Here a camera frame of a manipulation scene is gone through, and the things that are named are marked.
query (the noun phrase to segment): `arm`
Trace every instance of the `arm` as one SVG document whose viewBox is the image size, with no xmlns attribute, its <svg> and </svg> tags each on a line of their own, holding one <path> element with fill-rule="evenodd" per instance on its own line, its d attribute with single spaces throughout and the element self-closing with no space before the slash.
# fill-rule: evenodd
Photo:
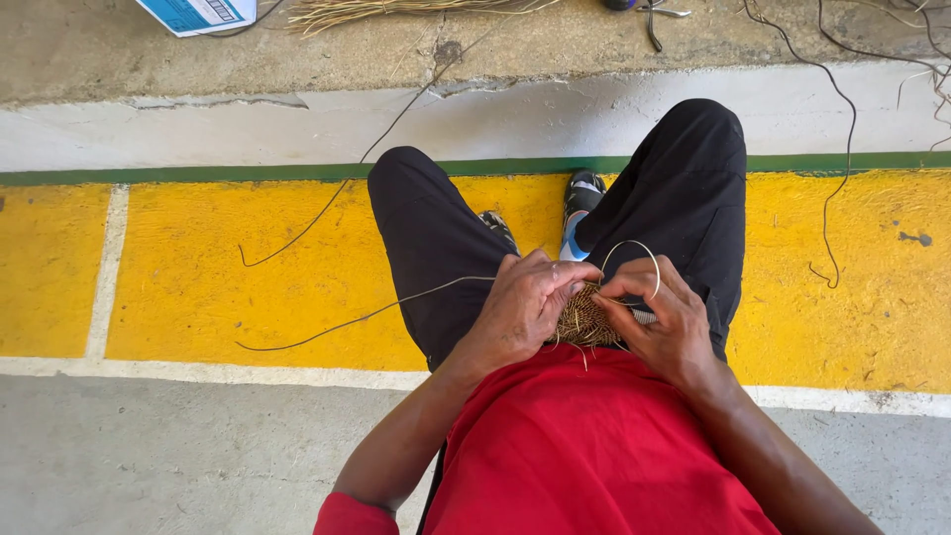
<svg viewBox="0 0 951 535">
<path fill-rule="evenodd" d="M 552 262 L 541 249 L 524 259 L 506 256 L 473 328 L 357 446 L 334 491 L 395 515 L 479 382 L 535 355 L 580 281 L 599 274 L 591 264 Z"/>
<path fill-rule="evenodd" d="M 723 465 L 785 535 L 882 532 L 758 407 L 733 372 L 713 354 L 703 300 L 667 257 L 628 262 L 593 300 L 654 372 L 677 387 L 707 431 Z M 657 323 L 642 326 L 605 297 L 640 295 Z"/>
</svg>

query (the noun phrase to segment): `sneaker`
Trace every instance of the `sneaker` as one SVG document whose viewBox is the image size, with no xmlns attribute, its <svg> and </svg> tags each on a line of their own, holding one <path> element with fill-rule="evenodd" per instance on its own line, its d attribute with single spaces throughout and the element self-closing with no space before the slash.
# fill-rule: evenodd
<svg viewBox="0 0 951 535">
<path fill-rule="evenodd" d="M 581 250 L 574 241 L 574 228 L 601 202 L 607 192 L 601 175 L 590 169 L 575 171 L 568 180 L 559 259 L 581 261 L 588 257 L 590 251 Z"/>
<path fill-rule="evenodd" d="M 509 244 L 509 247 L 512 248 L 515 254 L 518 256 L 522 255 L 522 253 L 518 251 L 518 245 L 515 244 L 512 231 L 509 229 L 509 226 L 505 224 L 505 220 L 502 219 L 502 216 L 498 215 L 498 212 L 485 210 L 478 214 L 478 218 L 481 219 L 482 223 L 485 223 L 485 226 L 494 232 L 496 236 L 505 240 L 505 243 Z"/>
</svg>

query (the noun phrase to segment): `leg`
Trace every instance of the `leg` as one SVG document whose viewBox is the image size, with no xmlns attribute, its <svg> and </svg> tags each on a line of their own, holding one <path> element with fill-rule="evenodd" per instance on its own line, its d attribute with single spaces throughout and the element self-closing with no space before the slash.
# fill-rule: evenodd
<svg viewBox="0 0 951 535">
<path fill-rule="evenodd" d="M 466 205 L 433 160 L 398 147 L 367 178 L 370 203 L 402 299 L 467 275 L 493 277 L 513 251 Z M 492 281 L 462 281 L 399 306 L 430 371 L 476 321 Z"/>
<path fill-rule="evenodd" d="M 575 239 L 601 266 L 614 245 L 637 240 L 666 254 L 704 298 L 710 340 L 726 360 L 729 323 L 740 302 L 746 245 L 747 149 L 740 121 L 710 100 L 681 102 L 638 147 L 604 199 L 577 226 Z M 605 267 L 647 256 L 617 248 Z"/>
</svg>

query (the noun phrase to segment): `person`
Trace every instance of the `person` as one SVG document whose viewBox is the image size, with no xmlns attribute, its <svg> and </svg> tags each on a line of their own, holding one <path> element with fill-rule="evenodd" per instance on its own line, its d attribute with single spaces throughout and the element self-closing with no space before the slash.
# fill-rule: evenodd
<svg viewBox="0 0 951 535">
<path fill-rule="evenodd" d="M 398 533 L 437 452 L 423 534 L 881 533 L 726 364 L 746 157 L 731 111 L 678 104 L 610 189 L 572 176 L 553 262 L 520 257 L 504 221 L 474 214 L 422 152 L 384 153 L 368 188 L 397 296 L 495 280 L 401 304 L 432 375 L 350 456 L 314 533 Z M 659 286 L 643 248 L 609 258 L 628 240 L 658 254 Z M 626 348 L 546 345 L 602 265 L 592 299 Z M 643 301 L 644 325 L 625 298 Z"/>
</svg>

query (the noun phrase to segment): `red t-shirt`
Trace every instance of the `red t-shirt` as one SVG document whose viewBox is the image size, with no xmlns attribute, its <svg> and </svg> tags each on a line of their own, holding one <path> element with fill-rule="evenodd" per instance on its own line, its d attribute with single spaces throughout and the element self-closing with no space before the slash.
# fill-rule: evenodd
<svg viewBox="0 0 951 535">
<path fill-rule="evenodd" d="M 473 392 L 450 430 L 424 533 L 777 534 L 679 391 L 636 357 L 544 347 Z M 398 534 L 340 493 L 315 535 Z"/>
</svg>

